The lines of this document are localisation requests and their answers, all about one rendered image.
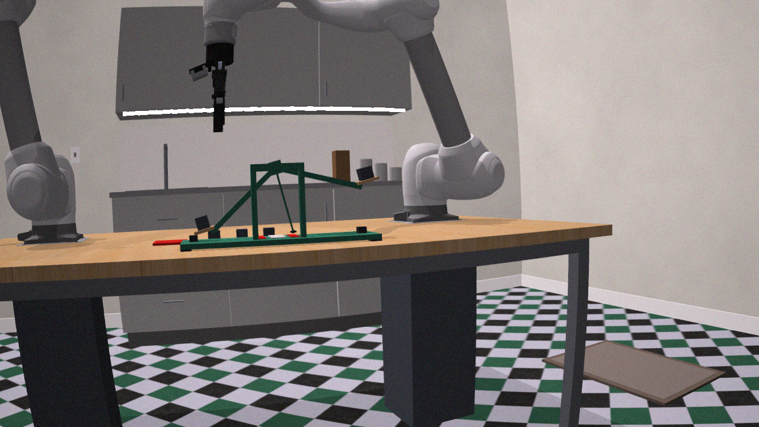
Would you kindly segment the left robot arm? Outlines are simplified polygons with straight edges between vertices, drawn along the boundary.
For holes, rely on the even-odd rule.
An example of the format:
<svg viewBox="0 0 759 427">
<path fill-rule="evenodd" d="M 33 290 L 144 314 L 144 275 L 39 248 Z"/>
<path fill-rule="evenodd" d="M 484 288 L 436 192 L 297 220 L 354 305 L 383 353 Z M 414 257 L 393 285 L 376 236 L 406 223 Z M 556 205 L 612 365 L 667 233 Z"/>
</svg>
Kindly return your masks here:
<svg viewBox="0 0 759 427">
<path fill-rule="evenodd" d="M 377 33 L 389 30 L 406 48 L 442 144 L 413 145 L 404 158 L 404 210 L 394 221 L 458 221 L 447 199 L 490 196 L 504 182 L 500 159 L 469 132 L 452 81 L 433 36 L 439 0 L 203 0 L 204 45 L 235 46 L 238 20 L 245 12 L 274 9 L 290 2 L 314 21 L 343 29 Z M 433 19 L 432 19 L 433 18 Z"/>
</svg>

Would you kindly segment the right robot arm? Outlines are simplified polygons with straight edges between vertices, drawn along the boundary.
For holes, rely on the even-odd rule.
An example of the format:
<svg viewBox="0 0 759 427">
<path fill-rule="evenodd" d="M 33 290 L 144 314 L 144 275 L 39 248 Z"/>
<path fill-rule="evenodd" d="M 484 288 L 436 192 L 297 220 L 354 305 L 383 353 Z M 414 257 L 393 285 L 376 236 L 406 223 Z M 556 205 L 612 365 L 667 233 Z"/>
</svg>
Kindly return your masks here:
<svg viewBox="0 0 759 427">
<path fill-rule="evenodd" d="M 24 245 L 84 237 L 76 231 L 73 169 L 42 142 L 36 120 L 19 31 L 35 5 L 36 0 L 0 0 L 0 107 L 10 145 L 7 197 L 13 210 L 31 221 L 32 230 L 17 235 Z"/>
</svg>

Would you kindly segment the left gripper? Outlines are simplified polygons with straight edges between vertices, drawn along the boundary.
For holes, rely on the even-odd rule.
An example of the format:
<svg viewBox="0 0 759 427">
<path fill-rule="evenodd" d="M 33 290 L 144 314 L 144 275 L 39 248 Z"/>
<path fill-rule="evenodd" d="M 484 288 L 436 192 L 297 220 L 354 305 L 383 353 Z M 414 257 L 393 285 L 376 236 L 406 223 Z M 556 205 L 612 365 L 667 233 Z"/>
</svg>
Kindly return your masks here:
<svg viewBox="0 0 759 427">
<path fill-rule="evenodd" d="M 222 62 L 224 60 L 224 62 Z M 225 66 L 234 62 L 234 45 L 226 42 L 212 43 L 206 47 L 206 64 L 212 64 L 212 87 L 214 88 L 213 132 L 223 132 L 225 125 Z M 215 65 L 216 63 L 216 65 Z M 214 83 L 213 83 L 214 82 Z M 216 90 L 215 90 L 216 89 Z"/>
</svg>

